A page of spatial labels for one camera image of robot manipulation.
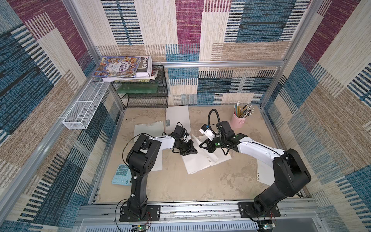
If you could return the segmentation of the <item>grey-green notebook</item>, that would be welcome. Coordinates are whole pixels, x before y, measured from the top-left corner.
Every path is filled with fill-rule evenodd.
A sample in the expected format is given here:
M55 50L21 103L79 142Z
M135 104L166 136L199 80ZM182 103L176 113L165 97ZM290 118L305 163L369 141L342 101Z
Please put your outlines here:
M189 175L232 159L230 154L225 156L223 151L219 148L213 153L209 153L207 150L201 149L200 145L202 141L200 141L198 137L194 135L192 135L191 141L194 142L194 148L197 150L197 153L182 156L187 173Z

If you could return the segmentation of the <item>white spiral notebook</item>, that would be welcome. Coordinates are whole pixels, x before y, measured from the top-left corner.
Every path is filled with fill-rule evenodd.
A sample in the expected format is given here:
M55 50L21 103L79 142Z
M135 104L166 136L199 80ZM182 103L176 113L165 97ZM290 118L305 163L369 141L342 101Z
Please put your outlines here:
M184 127L187 132L191 132L189 110L187 105L166 108L165 133L170 134L173 132L177 124Z

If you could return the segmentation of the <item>torn white notebook page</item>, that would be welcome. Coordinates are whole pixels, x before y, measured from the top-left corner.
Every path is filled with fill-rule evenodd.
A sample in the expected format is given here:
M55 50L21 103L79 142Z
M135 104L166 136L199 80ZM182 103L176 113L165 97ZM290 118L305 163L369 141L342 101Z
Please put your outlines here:
M270 186L274 183L273 169L264 162L257 161L257 181Z

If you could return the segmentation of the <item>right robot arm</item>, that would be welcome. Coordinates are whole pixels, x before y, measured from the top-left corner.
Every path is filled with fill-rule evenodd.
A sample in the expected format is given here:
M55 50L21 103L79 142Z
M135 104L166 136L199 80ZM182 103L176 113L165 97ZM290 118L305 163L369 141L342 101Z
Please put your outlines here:
M251 210L257 217L269 214L281 201L295 196L311 180L311 175L300 155L294 149L281 150L256 142L239 133L229 139L225 136L209 138L200 144L200 148L212 153L218 148L226 148L249 155L273 169L274 182L257 197Z

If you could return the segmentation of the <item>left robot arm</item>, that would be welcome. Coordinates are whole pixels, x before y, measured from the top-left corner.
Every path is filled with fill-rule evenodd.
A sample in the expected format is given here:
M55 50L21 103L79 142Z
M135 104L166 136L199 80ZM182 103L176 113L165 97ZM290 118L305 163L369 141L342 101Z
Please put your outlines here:
M147 209L147 181L150 171L153 169L159 152L168 149L177 149L180 155L187 156L197 154L194 141L188 135L186 139L165 135L152 137L147 133L141 133L126 157L126 164L131 173L131 193L126 203L120 207L120 222L135 222L144 220L159 220L155 209Z

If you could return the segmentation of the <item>pink pencil cup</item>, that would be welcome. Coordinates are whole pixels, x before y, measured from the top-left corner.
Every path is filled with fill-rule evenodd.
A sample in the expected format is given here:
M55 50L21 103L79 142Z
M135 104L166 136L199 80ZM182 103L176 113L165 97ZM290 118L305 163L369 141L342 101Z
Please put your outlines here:
M243 127L244 124L245 118L239 118L234 113L232 114L230 125L233 129L240 129Z

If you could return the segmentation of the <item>pale green notebook far left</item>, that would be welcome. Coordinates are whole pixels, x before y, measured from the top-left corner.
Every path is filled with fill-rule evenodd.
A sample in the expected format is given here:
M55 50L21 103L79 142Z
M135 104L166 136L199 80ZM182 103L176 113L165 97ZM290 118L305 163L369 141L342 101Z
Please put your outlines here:
M164 133L164 122L158 121L148 124L138 124L134 127L134 136L147 133L153 137L160 137Z

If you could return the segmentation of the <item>bundle of pencils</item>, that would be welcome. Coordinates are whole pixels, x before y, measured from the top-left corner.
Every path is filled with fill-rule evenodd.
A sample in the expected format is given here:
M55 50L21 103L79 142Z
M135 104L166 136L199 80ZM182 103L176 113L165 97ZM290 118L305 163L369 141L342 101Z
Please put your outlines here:
M234 103L234 116L244 119L251 116L254 113L254 107L248 103L241 103L237 101Z

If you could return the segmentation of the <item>light blue calculator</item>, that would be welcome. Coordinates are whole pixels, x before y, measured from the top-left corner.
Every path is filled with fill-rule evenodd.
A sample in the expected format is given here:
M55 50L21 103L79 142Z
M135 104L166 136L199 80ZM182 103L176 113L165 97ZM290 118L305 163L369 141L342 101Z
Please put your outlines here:
M130 186L131 171L126 164L120 164L112 180L113 185Z

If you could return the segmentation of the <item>folio book black white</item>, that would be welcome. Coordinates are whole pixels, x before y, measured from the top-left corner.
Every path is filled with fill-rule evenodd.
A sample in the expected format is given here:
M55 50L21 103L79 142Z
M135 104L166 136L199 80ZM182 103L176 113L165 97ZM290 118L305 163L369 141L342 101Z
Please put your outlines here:
M152 57L142 56L135 77L150 77L152 74Z

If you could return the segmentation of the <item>green folder on shelf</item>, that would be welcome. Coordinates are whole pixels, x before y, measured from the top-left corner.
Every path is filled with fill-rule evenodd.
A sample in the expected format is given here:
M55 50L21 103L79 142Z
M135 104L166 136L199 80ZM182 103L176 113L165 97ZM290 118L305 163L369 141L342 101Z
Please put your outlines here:
M142 93L156 93L158 89L157 84L123 84L117 89L119 94L142 94Z

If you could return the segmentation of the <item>colourful picture book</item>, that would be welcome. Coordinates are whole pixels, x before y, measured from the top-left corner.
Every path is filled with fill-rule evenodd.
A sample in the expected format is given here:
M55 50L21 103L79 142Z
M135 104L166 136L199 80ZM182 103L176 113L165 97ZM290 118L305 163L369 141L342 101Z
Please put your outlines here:
M93 77L132 77L136 75L140 57L102 56L99 65L93 71Z

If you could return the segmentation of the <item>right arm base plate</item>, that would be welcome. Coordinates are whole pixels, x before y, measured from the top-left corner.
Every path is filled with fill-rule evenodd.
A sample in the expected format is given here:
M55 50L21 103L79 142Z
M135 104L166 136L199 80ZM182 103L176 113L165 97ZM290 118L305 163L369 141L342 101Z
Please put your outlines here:
M239 213L241 218L264 218L272 216L280 217L281 213L277 205L274 205L272 208L266 208L259 203L255 202L239 202L238 204Z

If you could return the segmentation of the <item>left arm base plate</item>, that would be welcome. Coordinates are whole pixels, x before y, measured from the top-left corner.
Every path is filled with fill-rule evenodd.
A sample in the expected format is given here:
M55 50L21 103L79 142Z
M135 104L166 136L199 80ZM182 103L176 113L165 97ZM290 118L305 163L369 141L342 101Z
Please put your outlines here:
M148 205L144 214L136 216L130 212L128 206L123 206L120 211L119 222L152 222L159 221L161 213L161 205Z

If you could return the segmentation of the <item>aluminium front rail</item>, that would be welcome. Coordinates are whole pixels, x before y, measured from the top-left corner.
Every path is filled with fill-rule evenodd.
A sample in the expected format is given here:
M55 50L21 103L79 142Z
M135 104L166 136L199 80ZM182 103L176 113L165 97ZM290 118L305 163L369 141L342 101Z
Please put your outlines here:
M149 202L148 205L161 205L160 222L191 221L202 219L241 219L239 202L252 200L223 200L195 202ZM312 198L288 198L277 204L284 218L317 218L321 216L319 207ZM82 206L74 225L115 223L120 217L117 204L97 204Z

